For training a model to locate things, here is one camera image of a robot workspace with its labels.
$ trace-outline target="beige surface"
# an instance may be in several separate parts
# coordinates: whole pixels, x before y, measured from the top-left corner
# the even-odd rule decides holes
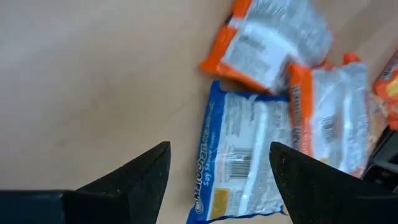
[[[184,223],[211,82],[195,66],[231,1],[2,0],[0,188],[75,189],[169,140],[158,223]],[[398,1],[316,4],[336,32],[331,58],[357,52],[375,77],[398,36]]]

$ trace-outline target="blue noodle package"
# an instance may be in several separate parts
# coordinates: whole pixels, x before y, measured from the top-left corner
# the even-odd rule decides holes
[[[273,141],[292,146],[287,97],[223,91],[213,82],[187,224],[283,213],[269,163]]]

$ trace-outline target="orange noodle package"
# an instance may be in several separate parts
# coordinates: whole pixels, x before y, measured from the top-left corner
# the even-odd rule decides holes
[[[253,90],[280,94],[288,89],[288,64],[319,65],[332,42],[326,20],[309,0],[236,0],[199,66]]]
[[[289,66],[294,144],[359,177],[367,162],[368,69],[355,54],[341,67]]]
[[[398,51],[393,54],[373,87],[376,95],[388,105],[390,128],[398,130]]]

